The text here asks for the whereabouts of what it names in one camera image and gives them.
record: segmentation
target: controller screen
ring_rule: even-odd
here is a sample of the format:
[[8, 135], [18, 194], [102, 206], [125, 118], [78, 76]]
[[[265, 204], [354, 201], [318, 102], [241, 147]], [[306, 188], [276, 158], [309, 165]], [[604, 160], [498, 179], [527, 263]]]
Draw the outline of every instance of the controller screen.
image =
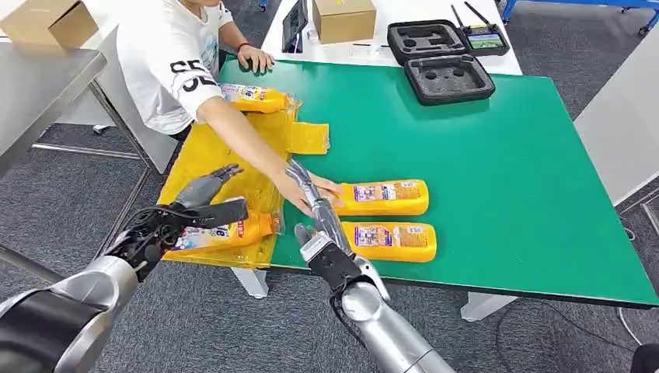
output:
[[473, 49], [499, 48], [504, 46], [504, 42], [495, 33], [469, 35], [468, 38]]

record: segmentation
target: table leg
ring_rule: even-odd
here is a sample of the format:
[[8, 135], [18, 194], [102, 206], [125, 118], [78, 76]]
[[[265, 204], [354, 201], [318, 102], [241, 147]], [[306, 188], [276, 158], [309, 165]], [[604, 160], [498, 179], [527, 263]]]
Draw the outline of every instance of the table leg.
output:
[[154, 173], [158, 173], [158, 169], [155, 167], [151, 159], [146, 154], [145, 150], [142, 148], [138, 140], [135, 138], [131, 130], [128, 128], [128, 125], [126, 124], [126, 122], [124, 122], [124, 119], [121, 117], [121, 114], [119, 114], [119, 112], [117, 112], [117, 109], [114, 108], [114, 106], [110, 102], [110, 99], [107, 97], [107, 95], [103, 91], [103, 88], [101, 88], [100, 84], [96, 81], [96, 79], [92, 80], [92, 82], [89, 83], [89, 90], [92, 91], [92, 94], [94, 95], [94, 97], [96, 97], [96, 100], [98, 100], [98, 102], [101, 104], [103, 109], [106, 111], [107, 115], [110, 116], [110, 119], [114, 122], [117, 128], [119, 128], [119, 131], [121, 131], [124, 134], [124, 136], [126, 136], [126, 138], [131, 143], [131, 145], [133, 145], [133, 148], [138, 153], [140, 159]]
[[149, 169], [145, 169], [142, 171], [142, 174], [140, 175], [140, 178], [138, 179], [138, 182], [133, 186], [133, 190], [131, 190], [131, 194], [128, 195], [128, 198], [126, 199], [126, 202], [124, 202], [124, 206], [121, 207], [121, 210], [119, 210], [119, 214], [117, 215], [117, 218], [114, 219], [114, 223], [112, 223], [112, 226], [110, 227], [110, 231], [107, 233], [105, 236], [105, 239], [103, 239], [103, 242], [101, 242], [101, 246], [99, 247], [98, 251], [96, 252], [96, 255], [94, 256], [94, 259], [99, 257], [103, 251], [107, 247], [110, 246], [110, 244], [113, 242], [113, 240], [117, 237], [117, 235], [120, 233], [119, 231], [122, 228], [122, 225], [124, 223], [124, 219], [128, 215], [128, 212], [131, 210], [133, 207], [133, 203], [135, 200], [138, 199], [138, 195], [140, 194], [140, 191], [146, 184], [146, 180], [148, 179], [149, 175]]
[[58, 152], [68, 152], [87, 155], [101, 155], [103, 157], [119, 158], [119, 159], [134, 159], [139, 161], [141, 158], [137, 154], [126, 152], [115, 152], [112, 150], [80, 148], [78, 146], [45, 144], [43, 142], [35, 142], [32, 144], [33, 149], [55, 150]]
[[265, 270], [250, 270], [246, 268], [234, 268], [231, 270], [240, 281], [240, 284], [247, 290], [249, 295], [256, 299], [265, 298], [268, 292], [266, 284]]
[[501, 13], [501, 20], [504, 21], [504, 23], [508, 23], [511, 20], [511, 14], [513, 12], [515, 2], [517, 2], [517, 0], [506, 1], [506, 7], [504, 8], [504, 12]]
[[0, 244], [0, 259], [17, 266], [29, 274], [33, 274], [34, 276], [46, 280], [51, 284], [64, 280], [64, 276], [47, 267], [42, 266], [34, 260], [22, 256], [21, 254], [2, 244]]
[[654, 16], [650, 19], [650, 22], [647, 23], [649, 29], [652, 29], [657, 22], [659, 22], [659, 9], [654, 10]]
[[502, 309], [508, 303], [517, 299], [509, 295], [494, 295], [468, 292], [469, 301], [460, 309], [462, 318], [467, 321], [479, 321], [489, 314]]

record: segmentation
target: person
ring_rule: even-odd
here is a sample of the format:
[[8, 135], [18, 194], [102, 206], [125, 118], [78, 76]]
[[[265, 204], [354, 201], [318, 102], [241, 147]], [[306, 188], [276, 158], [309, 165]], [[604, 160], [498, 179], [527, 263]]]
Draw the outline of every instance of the person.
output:
[[[244, 68], [272, 69], [274, 59], [242, 35], [220, 0], [137, 0], [119, 23], [117, 54], [124, 78], [147, 127], [182, 141], [196, 120], [208, 123], [240, 157], [272, 180], [279, 192], [311, 214], [298, 184], [284, 172], [287, 162], [223, 100], [215, 82], [219, 40], [234, 48]], [[208, 157], [221, 156], [209, 154]], [[341, 191], [312, 175], [333, 204]]]

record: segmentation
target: blue metal frame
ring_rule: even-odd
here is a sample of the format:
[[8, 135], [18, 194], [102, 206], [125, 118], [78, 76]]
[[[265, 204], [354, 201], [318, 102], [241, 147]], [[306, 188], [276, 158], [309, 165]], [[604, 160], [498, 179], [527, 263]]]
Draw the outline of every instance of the blue metal frame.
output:
[[[654, 16], [645, 26], [648, 30], [652, 29], [659, 21], [659, 2], [649, 2], [647, 0], [525, 0], [531, 2], [558, 2], [563, 4], [582, 4], [582, 5], [609, 5], [621, 8], [651, 8], [654, 9]], [[504, 13], [501, 19], [508, 22], [511, 19], [511, 13], [517, 0], [507, 0]]]

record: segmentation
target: green tabletop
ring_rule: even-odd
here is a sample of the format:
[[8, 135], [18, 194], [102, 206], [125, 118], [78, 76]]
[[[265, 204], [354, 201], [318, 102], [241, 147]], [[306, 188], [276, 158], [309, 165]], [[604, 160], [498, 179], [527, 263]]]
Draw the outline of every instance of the green tabletop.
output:
[[[337, 182], [416, 178], [426, 214], [345, 218], [422, 221], [438, 234], [429, 263], [376, 261], [383, 277], [659, 305], [549, 78], [493, 75], [486, 100], [421, 106], [401, 68], [278, 61], [262, 76], [228, 61], [219, 80], [272, 86], [329, 123], [327, 155], [296, 156]], [[306, 269], [292, 234], [309, 222], [288, 202], [272, 267]]]

